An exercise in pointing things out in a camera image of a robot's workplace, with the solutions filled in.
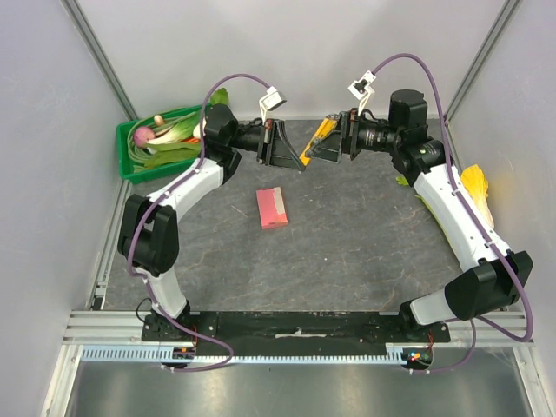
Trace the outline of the yellow utility knife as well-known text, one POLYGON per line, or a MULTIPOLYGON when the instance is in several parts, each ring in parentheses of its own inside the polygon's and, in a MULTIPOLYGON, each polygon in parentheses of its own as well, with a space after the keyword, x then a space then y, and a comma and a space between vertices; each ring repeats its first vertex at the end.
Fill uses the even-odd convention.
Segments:
POLYGON ((325 138, 327 138, 333 130, 325 130, 323 126, 323 120, 315 131, 309 142, 307 143, 305 149, 301 152, 300 160, 306 165, 310 164, 312 156, 310 155, 312 149, 319 143, 321 143, 325 138))

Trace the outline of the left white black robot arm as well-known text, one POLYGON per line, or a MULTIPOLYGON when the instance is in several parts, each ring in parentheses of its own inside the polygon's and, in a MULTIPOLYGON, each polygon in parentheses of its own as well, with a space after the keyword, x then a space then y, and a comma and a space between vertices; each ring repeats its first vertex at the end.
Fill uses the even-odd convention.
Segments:
POLYGON ((154 311, 163 317, 161 332, 171 341, 183 341, 191 329, 189 302, 175 274, 179 221, 234 175, 242 151, 255 153, 256 161, 264 166, 304 170, 281 119, 241 123, 229 106, 216 104, 208 110, 203 134, 203 158, 195 159, 189 169, 156 192, 128 198, 116 247, 146 284, 154 311))

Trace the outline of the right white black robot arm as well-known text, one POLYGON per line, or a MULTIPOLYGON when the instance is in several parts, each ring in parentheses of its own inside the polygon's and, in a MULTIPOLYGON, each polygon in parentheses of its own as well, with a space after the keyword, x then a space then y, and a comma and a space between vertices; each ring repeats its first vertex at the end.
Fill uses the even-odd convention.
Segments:
POLYGON ((374 120, 367 109, 327 116, 301 154, 303 162, 339 162, 362 150, 385 152, 439 223, 461 273, 443 289, 401 305, 397 328, 411 342, 436 322, 468 321, 513 305, 533 268, 529 254, 512 251, 482 217, 443 143, 427 130, 423 93, 401 89, 390 96, 387 119, 374 120))

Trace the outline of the pink express box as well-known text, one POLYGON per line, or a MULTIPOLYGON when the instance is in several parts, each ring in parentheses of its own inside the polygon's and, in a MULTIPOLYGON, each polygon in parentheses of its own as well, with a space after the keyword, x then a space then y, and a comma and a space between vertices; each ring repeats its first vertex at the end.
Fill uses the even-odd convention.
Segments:
POLYGON ((288 216, 281 187, 259 189, 255 194, 262 229, 279 228, 288 225, 288 216))

